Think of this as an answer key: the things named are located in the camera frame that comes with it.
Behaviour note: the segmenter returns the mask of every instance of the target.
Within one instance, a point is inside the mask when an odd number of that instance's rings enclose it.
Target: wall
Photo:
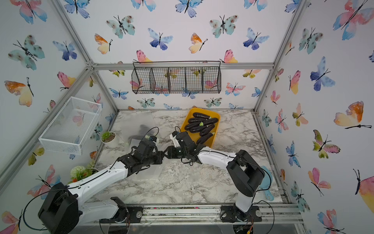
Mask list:
[[[362,1],[357,2],[356,7],[359,7]],[[310,207],[310,211],[306,209],[301,212],[307,228],[312,233],[325,233],[326,227],[339,230],[345,228],[342,230],[344,233],[371,233],[370,226],[374,218],[372,167],[374,158],[370,150],[373,129],[346,128],[359,124],[370,125],[370,116],[374,114],[371,98],[374,64],[369,58],[374,49],[374,2],[367,1],[361,12],[357,14],[360,17],[360,13],[365,13],[361,16],[365,16],[369,22],[365,23],[363,18],[351,20],[350,27],[356,24],[357,31],[350,39],[346,37],[348,34],[344,29],[333,30],[336,18],[348,12],[344,9],[346,1],[328,0],[311,3],[292,36],[291,41],[295,48],[283,56],[280,64],[280,68],[284,69],[283,74],[279,76],[277,82],[274,78],[270,81],[265,93],[267,97],[264,97],[259,107],[259,116],[262,119],[265,109],[272,120],[268,127],[262,121],[262,127],[267,139],[271,135],[273,137],[273,147],[276,151],[273,156],[278,169],[285,171],[287,192],[291,195],[292,202],[303,203],[305,200]],[[344,16],[346,18],[342,20],[343,24],[350,18],[349,13]],[[323,37],[319,38],[316,48],[308,54],[306,49],[299,51],[299,42],[304,28],[310,32],[312,27],[316,28],[314,33],[323,33]],[[318,71],[317,66],[322,57],[325,57],[325,66],[319,67],[322,73],[314,74],[313,72]],[[322,85],[321,89],[316,91],[316,82],[311,80],[311,73],[319,78],[327,69],[329,73],[325,75],[335,83],[322,77],[321,81],[325,86]],[[298,92],[295,94],[292,89],[289,91],[288,76],[293,78],[297,71],[301,72],[301,76]],[[270,97],[273,90],[276,95],[280,95],[277,104],[273,103]],[[364,107],[362,106],[363,114],[360,113],[362,111],[360,104],[356,103],[361,101],[365,104]],[[308,121],[307,124],[301,124],[299,127],[292,116],[293,112],[297,112],[298,103],[301,104],[302,117]],[[349,107],[353,103],[356,103],[356,107]],[[283,117],[286,117],[284,123],[289,128],[282,133],[278,132],[278,124],[275,121],[280,110],[283,110]],[[327,144],[337,146],[324,146],[328,151],[328,158],[326,156],[321,158],[319,152],[313,151],[314,145],[319,148],[319,144],[313,143],[316,142],[314,130],[320,132],[323,141],[328,136],[327,141],[331,142]],[[293,161],[293,166],[289,164],[290,154],[286,152],[286,147],[290,147],[292,142],[300,167]],[[308,172],[313,175],[314,168],[319,170],[319,181],[315,177],[315,182],[321,187],[323,195],[319,193],[309,177]],[[358,180],[353,169],[360,172],[361,186],[357,194],[355,193]],[[294,181],[300,189],[298,194],[302,194],[302,199],[296,200],[296,197],[292,197]],[[334,225],[329,224],[331,222],[328,218],[324,220],[324,224],[318,220],[319,216],[323,218],[324,214],[327,214],[327,210],[335,210],[329,212]]]

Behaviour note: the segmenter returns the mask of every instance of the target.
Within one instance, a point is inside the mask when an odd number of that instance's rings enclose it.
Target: marble countertop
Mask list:
[[[169,135],[175,126],[181,126],[189,110],[121,111],[112,131],[121,136],[122,126],[137,115],[151,114],[160,128],[157,137],[159,145],[170,141]],[[214,110],[221,115],[221,122],[213,149],[224,152],[247,151],[260,166],[270,169],[268,157],[258,134],[253,116],[249,110]],[[112,164],[119,156],[128,153],[121,143],[118,147],[105,147],[96,164],[98,169]],[[108,186],[90,201],[103,201],[119,197],[126,204],[174,204],[174,203],[234,203],[238,194],[229,173],[218,167],[194,163],[182,164],[178,159],[163,159],[158,178],[138,180],[134,175]],[[272,202],[282,202],[275,181],[270,191]],[[266,200],[263,192],[258,192],[254,202]]]

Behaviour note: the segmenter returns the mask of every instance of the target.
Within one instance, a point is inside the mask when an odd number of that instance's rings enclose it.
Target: white wire basket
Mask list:
[[[44,149],[82,155],[82,148],[92,132],[101,104],[70,97],[39,137]]]

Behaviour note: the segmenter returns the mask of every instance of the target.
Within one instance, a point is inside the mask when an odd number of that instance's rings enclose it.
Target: yellow plastic basket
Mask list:
[[[188,120],[190,118],[194,118],[194,116],[192,115],[193,113],[195,112],[199,112],[201,114],[205,114],[205,115],[209,115],[210,117],[212,118],[217,118],[218,119],[218,122],[215,123],[215,127],[213,128],[213,130],[211,131],[214,132],[215,134],[209,138],[205,143],[204,145],[208,146],[208,147],[212,147],[213,146],[213,143],[214,143],[214,140],[215,140],[215,137],[217,136],[217,132],[218,132],[218,126],[220,125],[220,121],[221,121],[221,116],[217,113],[217,112],[214,112],[214,111],[211,111],[211,110],[205,110],[205,109],[201,109],[201,108],[192,108],[190,110],[190,112],[188,113],[188,115],[186,116],[186,119],[184,120],[183,122],[183,125],[181,127],[181,131],[186,131],[184,129],[184,127],[188,124]],[[190,138],[196,143],[196,141],[198,139],[200,139],[200,133],[190,133],[189,131],[187,131],[188,135],[190,136]]]

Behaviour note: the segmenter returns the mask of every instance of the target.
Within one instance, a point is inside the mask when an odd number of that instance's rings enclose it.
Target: hanging wire basket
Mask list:
[[[132,91],[135,94],[218,94],[221,62],[134,62]]]

